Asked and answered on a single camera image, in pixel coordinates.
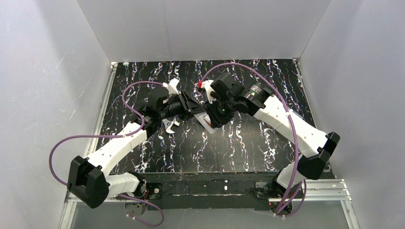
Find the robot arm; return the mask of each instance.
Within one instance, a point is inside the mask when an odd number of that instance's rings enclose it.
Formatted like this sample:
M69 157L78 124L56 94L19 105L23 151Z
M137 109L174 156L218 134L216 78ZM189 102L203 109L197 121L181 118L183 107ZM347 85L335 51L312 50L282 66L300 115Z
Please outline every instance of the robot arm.
M131 133L138 128L137 123L128 123L119 135ZM98 207L108 196L135 192L140 177L130 173L109 174L123 157L146 140L147 132L142 129L131 136L111 139L86 158L77 156L71 162L67 189L91 208Z
M122 138L113 138L86 158L77 156L70 165L67 189L85 202L90 208L98 207L108 196L121 193L145 193L146 181L130 173L110 175L111 170L129 152L146 141L160 127L165 118L178 115L187 120L204 108L194 102L184 91L178 92L178 80L174 79L164 87L157 87L149 94L148 104L140 106L144 117L143 128ZM139 129L141 119L128 123L118 135L127 135Z
M293 119L299 150L302 153L293 185L309 178L319 179L330 156L340 140L339 135L332 132L326 134L318 130L296 115L291 109L285 112L283 104L266 85L256 82L243 87L229 73L223 73L214 81L202 82L200 91L207 92L206 109L213 128L219 128L228 123L234 112L249 114L273 127L291 142L293 134L287 116ZM284 193L291 179L294 162L282 169L275 177L271 188Z

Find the black and white patterned surface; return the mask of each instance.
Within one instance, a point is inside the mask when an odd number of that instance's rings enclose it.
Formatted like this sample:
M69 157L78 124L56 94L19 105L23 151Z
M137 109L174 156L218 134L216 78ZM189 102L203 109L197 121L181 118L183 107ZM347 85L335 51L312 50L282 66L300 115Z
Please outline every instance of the black and white patterned surface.
M130 62L120 63L112 85L101 134L116 135L134 119L121 102L122 91L136 81L168 83L180 80L195 101L203 102L197 83L213 66L232 61ZM241 60L264 75L284 96L287 104L314 125L300 78L292 60ZM258 80L240 67L222 67L210 78L223 71L230 72L245 85ZM128 93L129 104L147 101L155 85L141 85ZM293 160L293 145L267 124L246 114L235 114L234 119L215 134L209 134L194 118L181 122L169 135L161 128L142 145L136 147L113 169L113 172L220 172L220 171L277 171ZM98 147L109 139L101 139ZM325 170L324 178L333 178Z

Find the black bracket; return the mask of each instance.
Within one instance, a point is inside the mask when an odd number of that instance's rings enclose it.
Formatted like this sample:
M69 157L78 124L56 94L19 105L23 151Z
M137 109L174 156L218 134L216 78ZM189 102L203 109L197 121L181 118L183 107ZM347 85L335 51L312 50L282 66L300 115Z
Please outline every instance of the black bracket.
M318 155L312 157L303 155L298 161L297 171L308 179L319 179L341 138L335 132L327 134L326 137L328 140L323 147L318 148Z
M88 162L88 158L75 157L69 170L67 190L85 202L90 208L97 208L109 193L109 184L104 173Z

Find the small white object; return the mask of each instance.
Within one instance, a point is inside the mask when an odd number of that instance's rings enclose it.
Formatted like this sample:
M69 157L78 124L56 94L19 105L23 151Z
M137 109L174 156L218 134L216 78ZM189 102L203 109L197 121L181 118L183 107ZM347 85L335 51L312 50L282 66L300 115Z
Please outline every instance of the small white object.
M173 78L170 80L167 89L169 90L169 94L178 94L179 91L177 90L177 85L179 84L179 80L177 78Z
M206 80L202 83L201 87L205 89L205 92L207 93L207 98L208 101L212 104L216 99L211 96L211 92L215 92L214 89L211 87L211 83L213 80Z
M194 117L210 134L217 132L218 128L211 127L211 119L206 112L195 114Z

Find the white wall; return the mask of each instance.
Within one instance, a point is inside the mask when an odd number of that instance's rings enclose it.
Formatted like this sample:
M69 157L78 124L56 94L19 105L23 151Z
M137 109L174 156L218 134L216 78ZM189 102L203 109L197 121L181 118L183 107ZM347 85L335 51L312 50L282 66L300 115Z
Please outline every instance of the white wall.
M330 0L78 0L110 61L300 57Z
M49 151L90 133L109 61L76 1L3 0L0 69L1 228L57 228L66 187L49 172ZM56 152L62 179L86 144Z
M332 0L300 66L360 227L404 228L405 1Z

